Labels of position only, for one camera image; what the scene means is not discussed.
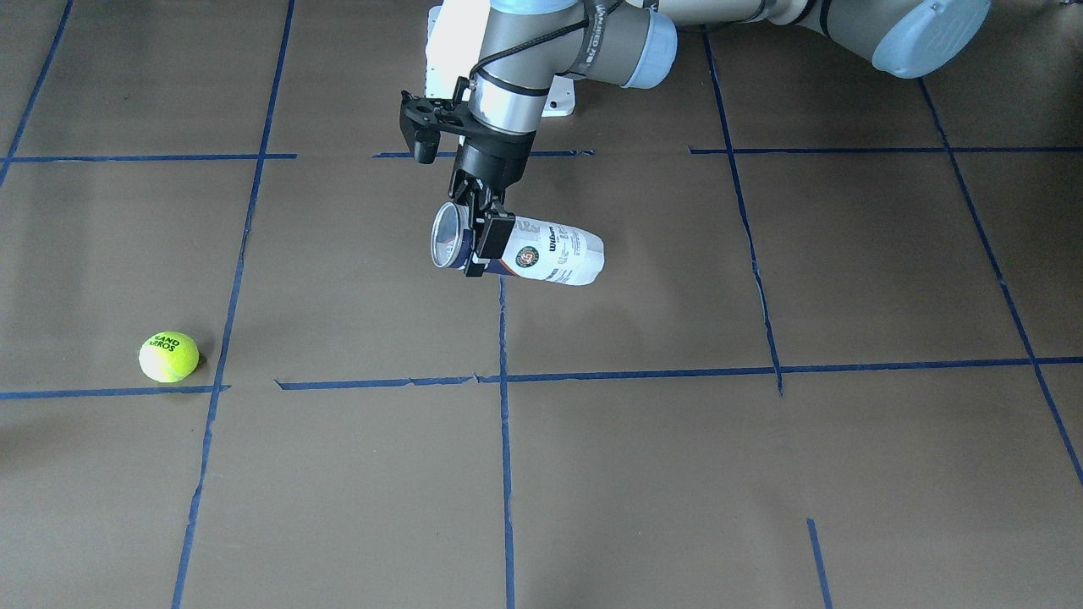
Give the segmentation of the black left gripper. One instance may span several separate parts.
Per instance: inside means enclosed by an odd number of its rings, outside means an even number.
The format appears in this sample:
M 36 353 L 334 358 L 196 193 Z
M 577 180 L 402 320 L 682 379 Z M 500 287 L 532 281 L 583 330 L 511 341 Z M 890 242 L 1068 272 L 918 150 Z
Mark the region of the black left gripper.
M 466 277 L 514 275 L 504 265 L 503 255 L 517 226 L 517 216 L 503 208 L 504 194 L 525 173 L 534 139 L 534 131 L 516 135 L 484 131 L 460 137 L 448 198 L 456 205 L 460 222 L 469 223 Z M 477 190 L 486 190 L 491 197 L 477 196 Z

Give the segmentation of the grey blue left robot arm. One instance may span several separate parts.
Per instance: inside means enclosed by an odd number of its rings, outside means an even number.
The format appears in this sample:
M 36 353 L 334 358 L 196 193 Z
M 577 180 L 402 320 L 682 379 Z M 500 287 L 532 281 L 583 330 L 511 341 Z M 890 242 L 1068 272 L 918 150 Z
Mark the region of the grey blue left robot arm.
M 401 104 L 415 161 L 433 161 L 442 134 L 458 138 L 432 261 L 468 277 L 592 283 L 601 239 L 511 213 L 504 196 L 525 173 L 542 116 L 573 104 L 574 82 L 661 85 L 681 28 L 797 25 L 915 80 L 954 59 L 990 10 L 987 1 L 444 1 L 428 14 L 425 94 Z

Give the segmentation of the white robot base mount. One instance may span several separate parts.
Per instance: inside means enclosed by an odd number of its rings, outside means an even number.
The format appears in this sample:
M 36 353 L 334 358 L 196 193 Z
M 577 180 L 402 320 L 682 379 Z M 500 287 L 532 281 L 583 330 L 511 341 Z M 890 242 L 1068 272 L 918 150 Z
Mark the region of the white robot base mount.
M 483 59 L 488 1 L 443 1 L 428 11 L 423 96 L 452 99 L 458 77 Z

